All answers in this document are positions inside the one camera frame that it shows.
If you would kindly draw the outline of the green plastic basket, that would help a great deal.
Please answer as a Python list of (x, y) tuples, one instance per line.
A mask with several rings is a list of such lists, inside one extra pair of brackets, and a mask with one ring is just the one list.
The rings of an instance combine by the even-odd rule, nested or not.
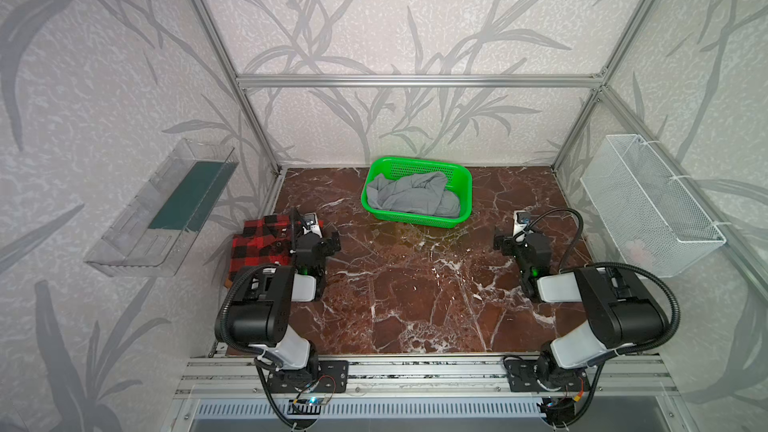
[(449, 229), (470, 217), (472, 188), (464, 166), (383, 157), (370, 167), (361, 203), (379, 220)]

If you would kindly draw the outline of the grey long sleeve shirt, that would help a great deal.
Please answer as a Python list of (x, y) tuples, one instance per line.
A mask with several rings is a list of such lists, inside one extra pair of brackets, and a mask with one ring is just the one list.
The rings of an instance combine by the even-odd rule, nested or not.
[(460, 199), (447, 189), (443, 172), (413, 174), (397, 180), (376, 176), (366, 185), (367, 203), (376, 210), (458, 218)]

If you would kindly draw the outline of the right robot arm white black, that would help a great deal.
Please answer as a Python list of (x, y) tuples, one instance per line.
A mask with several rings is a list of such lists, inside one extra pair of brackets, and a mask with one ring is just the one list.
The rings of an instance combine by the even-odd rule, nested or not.
[(599, 262), (551, 274), (550, 241), (541, 233), (497, 231), (493, 249), (515, 260), (524, 295), (538, 303), (576, 303), (585, 321), (542, 345), (535, 359), (507, 356), (513, 392), (585, 392), (587, 369), (668, 342), (681, 323), (679, 301), (654, 274), (621, 262)]

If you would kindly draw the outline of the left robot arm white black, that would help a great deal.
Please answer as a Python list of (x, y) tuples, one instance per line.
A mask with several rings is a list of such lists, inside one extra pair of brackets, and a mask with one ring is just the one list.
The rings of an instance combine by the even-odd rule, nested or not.
[(314, 382), (320, 365), (313, 343), (290, 326), (293, 303), (317, 302), (327, 284), (327, 259), (341, 251), (334, 231), (308, 232), (293, 240), (287, 265), (250, 266), (235, 276), (217, 316), (216, 339), (251, 355), (278, 378)]

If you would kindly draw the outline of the red black plaid folded shirt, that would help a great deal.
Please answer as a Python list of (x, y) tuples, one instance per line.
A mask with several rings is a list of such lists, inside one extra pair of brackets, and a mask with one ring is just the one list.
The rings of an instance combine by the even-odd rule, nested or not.
[(244, 268), (265, 264), (293, 265), (295, 240), (304, 235), (299, 218), (289, 214), (264, 216), (246, 221), (241, 234), (233, 236), (229, 271), (225, 287), (229, 289)]

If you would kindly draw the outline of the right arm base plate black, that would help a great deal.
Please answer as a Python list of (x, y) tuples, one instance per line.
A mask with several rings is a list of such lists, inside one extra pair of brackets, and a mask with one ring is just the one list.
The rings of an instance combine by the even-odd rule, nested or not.
[(565, 369), (553, 359), (510, 355), (502, 365), (512, 392), (553, 392), (580, 395), (590, 390), (585, 369)]

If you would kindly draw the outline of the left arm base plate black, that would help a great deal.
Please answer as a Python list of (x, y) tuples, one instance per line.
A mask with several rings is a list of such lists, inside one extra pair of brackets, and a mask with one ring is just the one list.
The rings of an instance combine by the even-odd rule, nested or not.
[(267, 387), (272, 393), (311, 391), (343, 393), (346, 391), (350, 363), (345, 360), (310, 362), (299, 370), (270, 372)]

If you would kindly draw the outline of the clear plastic wall bin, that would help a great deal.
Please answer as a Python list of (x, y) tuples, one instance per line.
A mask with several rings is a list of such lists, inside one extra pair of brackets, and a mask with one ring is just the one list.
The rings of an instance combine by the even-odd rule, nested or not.
[(180, 140), (84, 262), (113, 278), (176, 275), (238, 165), (233, 146)]

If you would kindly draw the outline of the aluminium front rail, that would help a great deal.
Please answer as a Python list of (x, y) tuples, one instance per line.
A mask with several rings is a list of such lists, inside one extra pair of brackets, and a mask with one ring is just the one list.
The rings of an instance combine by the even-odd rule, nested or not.
[[(536, 397), (553, 392), (512, 392), (499, 354), (384, 354), (323, 356), (350, 363), (346, 391), (337, 398)], [(616, 358), (603, 369), (597, 396), (678, 396), (658, 355)], [(263, 387), (253, 361), (244, 357), (191, 359), (175, 398), (261, 398)]]

